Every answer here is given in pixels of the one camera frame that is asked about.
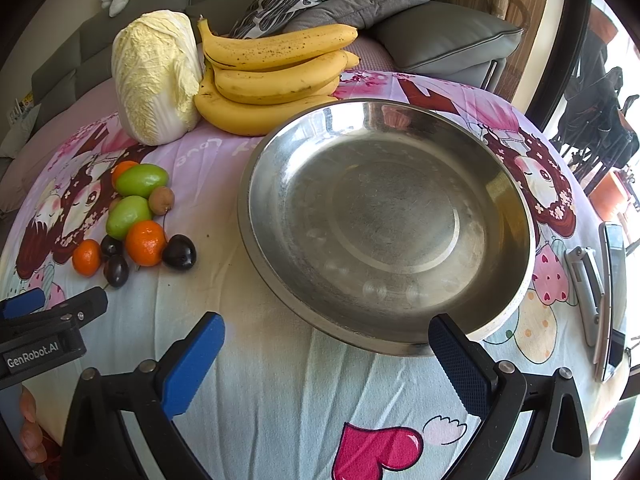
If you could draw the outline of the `person's left hand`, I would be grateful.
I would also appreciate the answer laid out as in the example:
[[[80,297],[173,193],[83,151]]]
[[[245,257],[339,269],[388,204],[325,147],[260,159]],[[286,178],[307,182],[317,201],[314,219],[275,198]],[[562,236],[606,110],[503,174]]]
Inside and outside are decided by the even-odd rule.
[[[32,393],[22,388],[20,397],[20,411],[24,417],[20,431],[20,441],[26,460],[34,464],[42,464],[47,459],[47,451],[43,445],[43,434],[37,422],[37,405]]]

